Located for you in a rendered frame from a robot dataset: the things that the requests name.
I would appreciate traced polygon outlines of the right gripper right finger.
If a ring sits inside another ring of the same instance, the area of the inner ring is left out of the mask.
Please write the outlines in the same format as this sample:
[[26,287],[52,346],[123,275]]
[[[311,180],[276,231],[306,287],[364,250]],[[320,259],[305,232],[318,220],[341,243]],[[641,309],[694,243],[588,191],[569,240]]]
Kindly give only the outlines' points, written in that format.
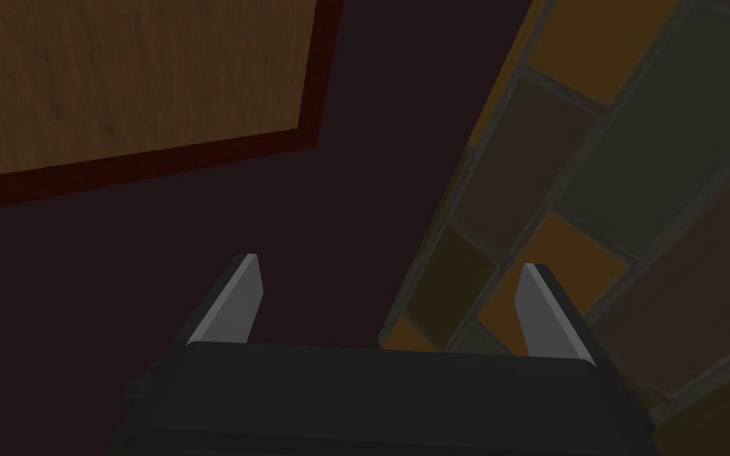
[[598,364],[597,340],[545,264],[523,264],[514,305],[529,355]]

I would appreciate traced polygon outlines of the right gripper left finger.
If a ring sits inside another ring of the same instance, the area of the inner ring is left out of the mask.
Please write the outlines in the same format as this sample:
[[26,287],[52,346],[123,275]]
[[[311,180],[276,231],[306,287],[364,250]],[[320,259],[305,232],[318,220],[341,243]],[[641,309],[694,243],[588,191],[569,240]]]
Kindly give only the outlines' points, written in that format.
[[236,255],[178,331],[174,344],[245,343],[263,292],[258,255]]

